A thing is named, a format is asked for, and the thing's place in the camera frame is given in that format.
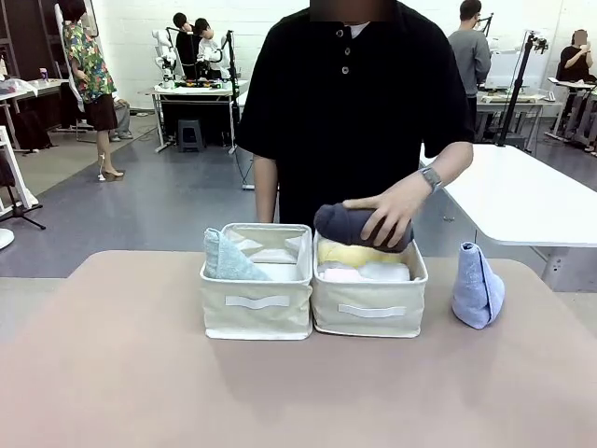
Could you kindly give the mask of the person's left hand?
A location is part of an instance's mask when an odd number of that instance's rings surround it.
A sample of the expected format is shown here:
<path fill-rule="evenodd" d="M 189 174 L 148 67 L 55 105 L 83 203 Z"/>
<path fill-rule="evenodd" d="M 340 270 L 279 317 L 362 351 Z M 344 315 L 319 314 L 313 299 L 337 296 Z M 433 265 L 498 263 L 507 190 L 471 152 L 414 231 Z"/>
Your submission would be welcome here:
<path fill-rule="evenodd" d="M 361 230 L 362 240 L 373 238 L 374 246 L 394 247 L 431 192 L 432 188 L 423 175 L 414 173 L 379 195 L 347 200 L 343 202 L 343 206 L 347 209 L 372 211 Z"/>

